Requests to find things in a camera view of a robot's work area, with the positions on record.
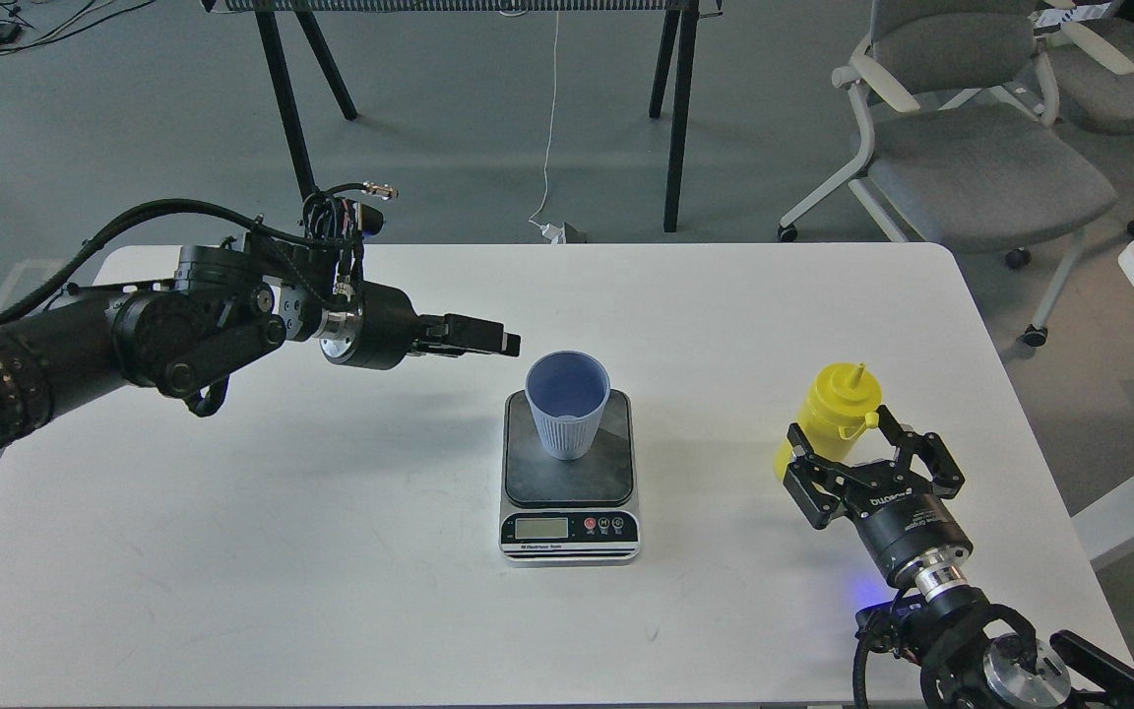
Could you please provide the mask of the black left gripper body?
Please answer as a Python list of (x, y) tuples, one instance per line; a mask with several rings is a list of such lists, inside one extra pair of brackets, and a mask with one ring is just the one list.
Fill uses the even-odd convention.
[(320, 351), (331, 364), (365, 369), (392, 369), (406, 357), (445, 355), (440, 343), (428, 337), (435, 320), (418, 314), (401, 289), (363, 282), (355, 302), (327, 314), (319, 332)]

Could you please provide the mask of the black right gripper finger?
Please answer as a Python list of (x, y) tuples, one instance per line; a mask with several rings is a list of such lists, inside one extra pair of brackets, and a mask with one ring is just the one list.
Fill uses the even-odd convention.
[(940, 436), (936, 432), (919, 434), (906, 429), (886, 405), (878, 407), (877, 415), (878, 430), (895, 449), (894, 459), (887, 463), (888, 476), (891, 476), (894, 482), (921, 482), (922, 476), (911, 469), (913, 458), (917, 457), (928, 471), (930, 476), (928, 483), (932, 493), (936, 493), (937, 498), (957, 497), (964, 484), (964, 476)]
[(792, 459), (785, 470), (785, 489), (802, 510), (809, 524), (824, 530), (832, 520), (846, 517), (854, 524), (868, 520), (868, 507), (847, 503), (848, 493), (868, 490), (868, 464), (845, 464), (829, 461), (815, 453), (799, 423), (788, 427)]

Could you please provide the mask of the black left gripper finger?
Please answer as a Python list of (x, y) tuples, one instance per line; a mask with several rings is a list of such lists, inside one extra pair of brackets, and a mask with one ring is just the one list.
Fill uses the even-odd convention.
[(462, 334), (445, 335), (435, 343), (435, 355), (441, 357), (463, 357), (467, 354), (503, 355), (518, 357), (522, 338), (518, 335), (501, 334)]
[(446, 314), (447, 341), (503, 341), (503, 323), (459, 314)]

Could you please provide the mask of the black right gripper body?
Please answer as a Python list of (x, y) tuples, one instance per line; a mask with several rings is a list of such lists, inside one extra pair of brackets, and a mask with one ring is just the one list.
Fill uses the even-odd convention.
[(968, 535), (945, 501), (957, 497), (963, 479), (926, 480), (900, 471), (892, 462), (841, 466), (828, 476), (831, 493), (841, 500), (865, 550), (888, 585), (908, 588), (926, 552), (942, 550), (954, 559), (973, 551)]

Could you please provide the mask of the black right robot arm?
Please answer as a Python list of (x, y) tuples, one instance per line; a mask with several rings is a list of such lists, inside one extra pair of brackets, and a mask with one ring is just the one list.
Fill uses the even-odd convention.
[(988, 599), (962, 571), (973, 545), (946, 508), (963, 473), (936, 432), (877, 412), (892, 458), (850, 466), (788, 427), (782, 479), (815, 529), (850, 520), (892, 601), (856, 611), (853, 704), (865, 708), (868, 657), (919, 667), (926, 708), (1134, 708), (1134, 669), (1072, 631), (1048, 640), (1019, 611)]

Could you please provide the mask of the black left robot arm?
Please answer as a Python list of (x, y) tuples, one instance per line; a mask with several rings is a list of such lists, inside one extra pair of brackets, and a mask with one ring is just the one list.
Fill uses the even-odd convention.
[[(422, 355), (517, 357), (521, 338), (503, 324), (418, 314), (401, 289), (369, 282), (364, 245), (384, 219), (355, 193), (397, 196), (369, 182), (308, 189), (298, 236), (198, 199), (156, 199), (115, 217), (56, 275), (0, 311), (0, 450), (127, 385), (210, 417), (234, 372), (288, 341), (318, 340), (330, 362), (366, 369)], [(71, 282), (115, 237), (167, 216), (213, 217), (242, 234), (184, 247), (170, 278)]]

